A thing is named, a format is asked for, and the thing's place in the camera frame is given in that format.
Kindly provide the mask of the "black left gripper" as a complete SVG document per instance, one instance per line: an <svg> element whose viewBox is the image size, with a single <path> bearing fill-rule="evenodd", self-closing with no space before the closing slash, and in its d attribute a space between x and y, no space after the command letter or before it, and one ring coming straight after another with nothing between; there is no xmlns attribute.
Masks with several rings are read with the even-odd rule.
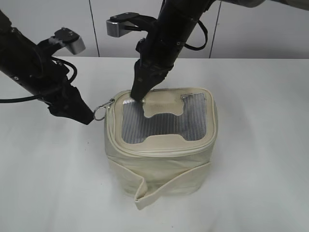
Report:
<svg viewBox="0 0 309 232"><path fill-rule="evenodd" d="M88 125L93 121L92 110L83 101L79 90L71 83L77 68L59 58L31 58L28 65L29 101L39 100L48 105L56 117L69 118Z"/></svg>

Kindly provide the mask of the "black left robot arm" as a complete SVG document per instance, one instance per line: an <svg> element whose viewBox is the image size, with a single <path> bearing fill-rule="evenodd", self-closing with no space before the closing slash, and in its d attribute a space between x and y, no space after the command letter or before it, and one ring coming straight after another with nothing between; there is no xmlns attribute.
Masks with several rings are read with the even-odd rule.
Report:
<svg viewBox="0 0 309 232"><path fill-rule="evenodd" d="M1 103L39 100L57 117L66 117L88 125L93 121L92 110L83 101L78 88L72 85L77 68L68 61L54 57L62 48L77 55L85 50L79 34L61 28L48 39L35 44L12 26L10 19L0 14L0 70L30 97L2 99Z"/></svg>

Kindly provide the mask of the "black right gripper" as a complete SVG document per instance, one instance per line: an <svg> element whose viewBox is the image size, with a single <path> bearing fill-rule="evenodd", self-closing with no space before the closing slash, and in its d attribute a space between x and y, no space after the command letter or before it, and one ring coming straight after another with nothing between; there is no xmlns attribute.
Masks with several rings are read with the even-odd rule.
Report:
<svg viewBox="0 0 309 232"><path fill-rule="evenodd" d="M141 101L156 85L163 82L186 43L186 33L149 32L136 46L140 58L134 65L134 81L130 96Z"/></svg>

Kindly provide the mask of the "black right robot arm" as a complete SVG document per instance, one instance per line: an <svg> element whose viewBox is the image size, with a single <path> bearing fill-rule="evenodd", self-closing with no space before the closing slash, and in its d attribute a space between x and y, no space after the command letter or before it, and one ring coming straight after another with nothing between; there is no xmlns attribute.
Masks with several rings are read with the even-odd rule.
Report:
<svg viewBox="0 0 309 232"><path fill-rule="evenodd" d="M134 65L134 82L131 98L141 101L172 70L183 48L199 51L205 45L195 47L187 40L196 25L203 31L205 40L208 31L200 17L213 4L211 0L167 0L157 19L137 15L129 21L148 34L136 47L140 58Z"/></svg>

